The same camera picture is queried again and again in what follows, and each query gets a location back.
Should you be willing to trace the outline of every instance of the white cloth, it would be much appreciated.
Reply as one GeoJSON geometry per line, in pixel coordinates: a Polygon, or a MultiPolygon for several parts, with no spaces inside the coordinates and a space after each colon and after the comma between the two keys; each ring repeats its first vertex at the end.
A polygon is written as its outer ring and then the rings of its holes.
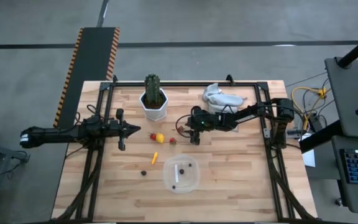
{"type": "Polygon", "coordinates": [[[203,101],[208,103],[208,111],[211,113],[236,113],[237,106],[241,106],[246,99],[222,93],[217,83],[207,86],[203,94],[203,101]]]}

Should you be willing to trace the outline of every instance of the yellow lemon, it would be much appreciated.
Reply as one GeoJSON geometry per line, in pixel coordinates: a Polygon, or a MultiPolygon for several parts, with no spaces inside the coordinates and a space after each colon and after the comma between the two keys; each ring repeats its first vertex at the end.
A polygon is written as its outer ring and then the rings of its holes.
{"type": "Polygon", "coordinates": [[[155,135],[155,140],[158,142],[158,143],[164,143],[164,135],[161,134],[161,133],[157,133],[155,135]]]}

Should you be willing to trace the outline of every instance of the cactus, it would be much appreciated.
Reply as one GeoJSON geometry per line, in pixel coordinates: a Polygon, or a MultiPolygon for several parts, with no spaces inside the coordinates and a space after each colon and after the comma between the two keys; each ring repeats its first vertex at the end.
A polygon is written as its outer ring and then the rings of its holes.
{"type": "Polygon", "coordinates": [[[160,78],[156,74],[150,74],[145,79],[146,99],[148,104],[160,105],[162,97],[160,95],[160,78]]]}

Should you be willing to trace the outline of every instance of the desk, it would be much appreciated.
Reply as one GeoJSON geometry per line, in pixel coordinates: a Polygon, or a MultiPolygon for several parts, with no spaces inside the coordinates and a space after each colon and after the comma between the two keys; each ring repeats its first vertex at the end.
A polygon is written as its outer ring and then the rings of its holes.
{"type": "MultiPolygon", "coordinates": [[[[100,82],[84,82],[78,112],[91,116],[86,105],[96,104],[100,82]]],[[[283,81],[268,81],[271,98],[287,97],[283,81]]],[[[248,97],[243,107],[256,102],[255,91],[248,87],[221,87],[223,92],[248,97]]],[[[145,118],[139,96],[144,87],[115,87],[110,114],[124,109],[124,119],[142,129],[126,139],[126,150],[117,148],[117,138],[106,140],[96,199],[96,222],[252,222],[274,221],[269,171],[259,119],[239,126],[238,132],[212,131],[201,134],[194,146],[175,130],[175,121],[188,114],[194,105],[206,108],[201,100],[203,87],[164,87],[169,102],[167,117],[159,122],[145,118]],[[156,143],[149,133],[164,133],[165,142],[156,143]],[[169,138],[177,139],[176,146],[169,138]],[[158,158],[151,164],[154,152],[158,158]],[[163,163],[176,154],[194,157],[200,166],[200,185],[188,194],[175,194],[164,187],[163,163]],[[140,172],[147,171],[146,176],[140,172]]],[[[70,144],[67,153],[80,147],[70,144]]],[[[81,185],[86,150],[71,155],[64,163],[53,217],[66,209],[81,185]]],[[[283,151],[290,188],[316,216],[302,155],[299,149],[283,151]]],[[[282,204],[285,203],[280,192],[282,204]]]]}

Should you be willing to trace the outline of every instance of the potted cactus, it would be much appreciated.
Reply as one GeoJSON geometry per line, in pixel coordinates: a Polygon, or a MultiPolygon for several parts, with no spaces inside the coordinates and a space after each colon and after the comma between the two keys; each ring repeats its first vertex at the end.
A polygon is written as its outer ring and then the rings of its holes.
{"type": "Polygon", "coordinates": [[[156,74],[146,76],[145,91],[139,100],[142,103],[146,117],[153,121],[162,119],[167,115],[168,97],[160,88],[160,78],[156,74]]]}

